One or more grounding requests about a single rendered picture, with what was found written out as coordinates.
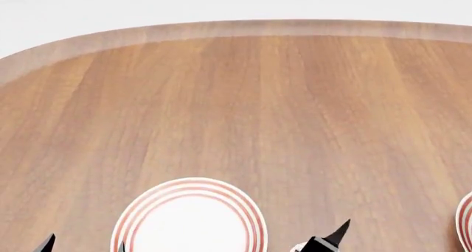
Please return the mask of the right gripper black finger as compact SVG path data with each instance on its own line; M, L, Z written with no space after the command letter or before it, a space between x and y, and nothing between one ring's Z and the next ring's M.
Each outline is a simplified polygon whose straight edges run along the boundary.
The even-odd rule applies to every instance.
M328 242L334 248L339 248L340 242L344 238L347 230L350 227L351 219L348 219L343 225L336 229L332 234L322 238L325 242Z

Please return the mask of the white plate with red rings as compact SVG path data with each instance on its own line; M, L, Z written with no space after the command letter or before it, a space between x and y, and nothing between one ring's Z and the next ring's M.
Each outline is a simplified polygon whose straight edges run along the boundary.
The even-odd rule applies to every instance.
M133 200L111 235L110 252L268 252L268 229L241 189L213 178L179 178Z
M457 236L464 252L472 252L472 192L464 196L455 214Z

